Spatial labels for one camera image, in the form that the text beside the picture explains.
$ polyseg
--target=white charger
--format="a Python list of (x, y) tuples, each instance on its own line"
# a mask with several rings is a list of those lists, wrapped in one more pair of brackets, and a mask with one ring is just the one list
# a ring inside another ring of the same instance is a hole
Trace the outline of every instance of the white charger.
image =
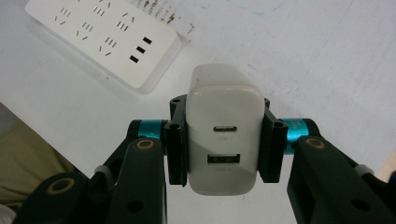
[(203, 195), (239, 195), (256, 181), (265, 102), (237, 68), (193, 70), (186, 103), (189, 182)]

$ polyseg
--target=electrical outlet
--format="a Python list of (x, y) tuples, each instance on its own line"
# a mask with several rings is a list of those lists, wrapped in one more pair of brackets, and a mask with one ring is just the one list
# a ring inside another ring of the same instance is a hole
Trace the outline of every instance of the electrical outlet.
[(154, 87), (181, 49), (173, 29), (124, 0), (30, 0), (25, 10), (142, 92)]

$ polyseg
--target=power adapter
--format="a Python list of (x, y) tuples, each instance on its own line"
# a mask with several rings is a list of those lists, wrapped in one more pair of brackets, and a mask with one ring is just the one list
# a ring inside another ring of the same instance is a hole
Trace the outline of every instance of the power adapter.
[(265, 101), (228, 64), (193, 70), (186, 102), (189, 182), (203, 195), (239, 195), (256, 181)]
[(30, 0), (25, 10), (141, 92), (154, 87), (181, 49), (173, 29), (123, 0)]

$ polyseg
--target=charger port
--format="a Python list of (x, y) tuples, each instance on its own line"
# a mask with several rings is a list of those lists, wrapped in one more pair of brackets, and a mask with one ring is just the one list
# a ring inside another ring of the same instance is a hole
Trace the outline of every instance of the charger port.
[(241, 160), (241, 154), (233, 154), (233, 155), (207, 155), (207, 163), (208, 164), (229, 164), (229, 163), (239, 163)]
[(235, 133), (237, 128), (235, 126), (216, 126), (213, 128), (215, 133)]

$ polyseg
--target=usb-c port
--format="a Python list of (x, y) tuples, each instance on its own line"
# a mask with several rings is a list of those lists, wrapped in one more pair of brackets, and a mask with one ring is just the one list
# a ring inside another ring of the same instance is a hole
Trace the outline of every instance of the usb-c port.
[(235, 133), (236, 132), (235, 126), (216, 126), (213, 128), (215, 133)]

